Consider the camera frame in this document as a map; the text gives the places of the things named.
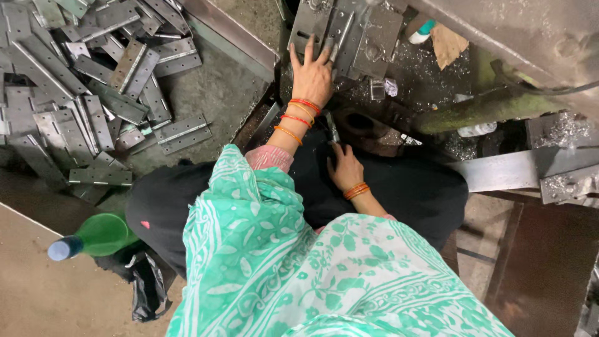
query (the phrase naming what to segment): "black pants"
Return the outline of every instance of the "black pants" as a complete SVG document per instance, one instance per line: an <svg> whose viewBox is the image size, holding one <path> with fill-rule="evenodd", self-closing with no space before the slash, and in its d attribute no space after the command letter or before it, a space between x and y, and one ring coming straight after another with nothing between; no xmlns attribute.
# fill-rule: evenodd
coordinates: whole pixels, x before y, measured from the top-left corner
<svg viewBox="0 0 599 337"><path fill-rule="evenodd" d="M458 173L414 158L378 157L354 150L364 166L364 180L389 214L410 226L441 250L464 220L466 181ZM324 132L306 136L289 175L304 197L304 218L313 228L326 225L352 204L331 182L327 156L333 157ZM188 205L208 188L214 162L161 167L137 180L126 205L127 223L175 271L185 278L185 246L181 239Z"/></svg>

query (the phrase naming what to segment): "green plastic bottle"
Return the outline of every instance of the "green plastic bottle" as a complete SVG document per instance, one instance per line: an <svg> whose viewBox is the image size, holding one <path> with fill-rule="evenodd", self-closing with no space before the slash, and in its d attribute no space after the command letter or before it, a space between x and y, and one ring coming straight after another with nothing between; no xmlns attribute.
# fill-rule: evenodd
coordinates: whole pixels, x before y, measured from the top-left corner
<svg viewBox="0 0 599 337"><path fill-rule="evenodd" d="M48 257L61 261L80 252L91 256L106 256L137 240L139 238L127 226L124 216L100 213L85 220L74 235L52 243L48 248Z"/></svg>

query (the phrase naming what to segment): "bangle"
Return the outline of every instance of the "bangle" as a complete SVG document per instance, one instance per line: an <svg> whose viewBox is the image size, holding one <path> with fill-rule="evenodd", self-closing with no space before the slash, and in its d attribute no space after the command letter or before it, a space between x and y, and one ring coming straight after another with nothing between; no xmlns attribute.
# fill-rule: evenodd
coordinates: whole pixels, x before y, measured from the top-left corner
<svg viewBox="0 0 599 337"><path fill-rule="evenodd" d="M306 100L302 100L300 98L294 98L294 99L290 100L290 102L301 103L305 106L313 108L314 111L316 111L316 116L318 116L320 114L320 109L314 103L308 102Z"/></svg>
<svg viewBox="0 0 599 337"><path fill-rule="evenodd" d="M294 103L294 102L289 102L289 104L288 104L288 105L290 105L290 106L294 106L294 107L298 107L298 108L300 108L301 110L303 110L303 111L304 111L304 112L305 112L305 113L308 115L308 117L310 117L310 119L312 120L312 121L311 121L311 123L310 123L310 125L314 125L314 117L313 117L313 116L312 116L312 114L311 114L311 113L308 111L308 109L306 109L305 107L303 107L303 106L299 105L298 103Z"/></svg>
<svg viewBox="0 0 599 337"><path fill-rule="evenodd" d="M275 129L275 130L281 130L281 131L283 131L284 133L286 133L286 134L290 135L290 136L291 136L291 137L293 137L295 140L297 140L297 141L298 141L298 143L299 143L300 145L303 145L303 144L304 144L304 143L302 143L302 142L301 142L301 139L299 139L299 138L298 138L298 136L296 136L295 134L292 134L292 133L291 133L291 131L289 131L289 130L287 130L287 129L284 129L284 128L282 128L282 127L278 126L278 125L277 125L276 127L274 127L274 129Z"/></svg>
<svg viewBox="0 0 599 337"><path fill-rule="evenodd" d="M310 125L310 123L306 122L305 120L303 120L303 119L301 119L301 118L298 118L298 117L293 117L293 116L289 116L289 115L283 115L283 116L281 116L281 119L283 119L283 118L291 118L291 119L294 119L294 120L296 120L296 121L299 121L299 122L302 122L302 123L304 123L304 124L308 125L308 129L311 129L311 128L312 128L312 125Z"/></svg>
<svg viewBox="0 0 599 337"><path fill-rule="evenodd" d="M349 195L348 197L346 197L346 199L351 200L351 199L357 197L358 195L360 195L364 192L368 192L368 191L370 191L370 187L366 186L366 188L360 189L359 191L353 193L352 195Z"/></svg>
<svg viewBox="0 0 599 337"><path fill-rule="evenodd" d="M367 187L368 187L368 185L366 185L365 182L357 183L352 188L345 191L343 193L343 197L347 198L348 196L352 195L353 193L355 193L357 191L361 191L362 189L367 188Z"/></svg>

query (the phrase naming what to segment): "cable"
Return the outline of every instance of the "cable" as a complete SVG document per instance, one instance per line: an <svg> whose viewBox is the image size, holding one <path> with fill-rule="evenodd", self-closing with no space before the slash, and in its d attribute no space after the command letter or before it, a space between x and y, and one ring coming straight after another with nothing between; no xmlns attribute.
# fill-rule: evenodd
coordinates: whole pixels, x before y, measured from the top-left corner
<svg viewBox="0 0 599 337"><path fill-rule="evenodd" d="M599 86L599 81L591 82L587 85L578 86L576 88L555 88L555 89L531 89L525 85L514 82L512 79L508 78L508 76L503 72L503 61L494 60L491 62L491 68L493 72L497 76L499 80L507 84L508 86L515 88L520 91L524 91L531 95L541 95L541 96L560 96L560 95L570 95L575 94L576 92L581 92L585 90L589 90L592 88L596 88Z"/></svg>

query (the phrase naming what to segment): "hand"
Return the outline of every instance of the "hand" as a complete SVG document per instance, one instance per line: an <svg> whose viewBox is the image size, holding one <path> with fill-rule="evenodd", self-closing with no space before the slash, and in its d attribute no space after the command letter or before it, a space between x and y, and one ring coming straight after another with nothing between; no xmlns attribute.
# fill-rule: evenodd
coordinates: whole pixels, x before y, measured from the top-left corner
<svg viewBox="0 0 599 337"><path fill-rule="evenodd" d="M338 143L333 143L332 146L337 156L337 168L333 169L330 158L326 160L326 167L337 188L345 193L348 189L364 182L364 166L353 155L351 146L345 145L345 153Z"/></svg>
<svg viewBox="0 0 599 337"><path fill-rule="evenodd" d="M292 98L300 98L317 105L322 109L333 95L331 70L332 62L329 61L331 48L325 46L316 61L312 60L314 55L314 34L310 36L305 46L304 65L301 65L295 45L289 46L291 66L294 69L294 89Z"/></svg>

